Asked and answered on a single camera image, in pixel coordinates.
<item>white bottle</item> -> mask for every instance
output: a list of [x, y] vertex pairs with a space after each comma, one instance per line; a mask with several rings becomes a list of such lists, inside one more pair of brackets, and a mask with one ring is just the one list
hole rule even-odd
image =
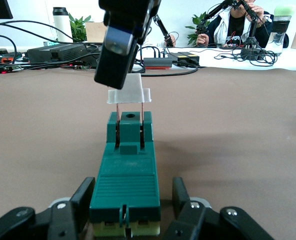
[[[72, 29], [70, 26], [69, 15], [65, 7], [55, 6], [52, 11], [54, 26], [61, 31], [63, 31], [68, 36], [72, 37]], [[68, 36], [64, 35], [62, 32], [57, 31], [58, 41], [72, 43], [73, 40]]]

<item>white jacket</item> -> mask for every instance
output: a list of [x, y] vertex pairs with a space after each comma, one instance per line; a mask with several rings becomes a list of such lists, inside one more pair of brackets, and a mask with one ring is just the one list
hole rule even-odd
[[[221, 17], [221, 21], [218, 27], [215, 29], [214, 35], [213, 35], [213, 40], [215, 44], [223, 44], [223, 45], [226, 44], [231, 9], [232, 7], [228, 7], [225, 10], [223, 10], [221, 13], [219, 13], [219, 16]], [[241, 40], [243, 42], [247, 40], [247, 37], [249, 36], [250, 28], [251, 28], [251, 22], [245, 19], [244, 25], [243, 25], [243, 32], [241, 35]]]

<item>brown table surface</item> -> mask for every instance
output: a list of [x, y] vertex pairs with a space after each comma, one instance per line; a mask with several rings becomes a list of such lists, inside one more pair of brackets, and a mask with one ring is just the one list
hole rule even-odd
[[[209, 67], [142, 81], [151, 90], [144, 108], [153, 118], [162, 232], [177, 176], [215, 211], [240, 207], [274, 238], [296, 240], [296, 71]], [[0, 217], [19, 206], [41, 212], [97, 176], [116, 109], [107, 98], [93, 71], [0, 74]]]

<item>yellow part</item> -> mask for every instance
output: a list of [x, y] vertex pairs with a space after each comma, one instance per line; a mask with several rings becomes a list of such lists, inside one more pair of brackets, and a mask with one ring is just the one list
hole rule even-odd
[[[129, 228], [131, 229], [131, 236], [158, 236], [160, 234], [159, 221], [130, 222]], [[120, 227], [119, 223], [94, 223], [93, 234], [95, 237], [125, 237], [126, 226]]]

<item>white plastic piece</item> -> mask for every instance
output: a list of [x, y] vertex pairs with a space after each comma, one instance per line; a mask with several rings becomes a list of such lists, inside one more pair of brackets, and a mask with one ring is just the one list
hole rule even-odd
[[150, 88], [143, 88], [140, 73], [128, 73], [123, 88], [108, 90], [108, 104], [150, 103]]
[[54, 200], [49, 206], [48, 208], [51, 208], [53, 205], [60, 203], [60, 202], [65, 202], [65, 201], [69, 201], [71, 197], [66, 196], [66, 197], [62, 197], [62, 198], [58, 198], [56, 200]]

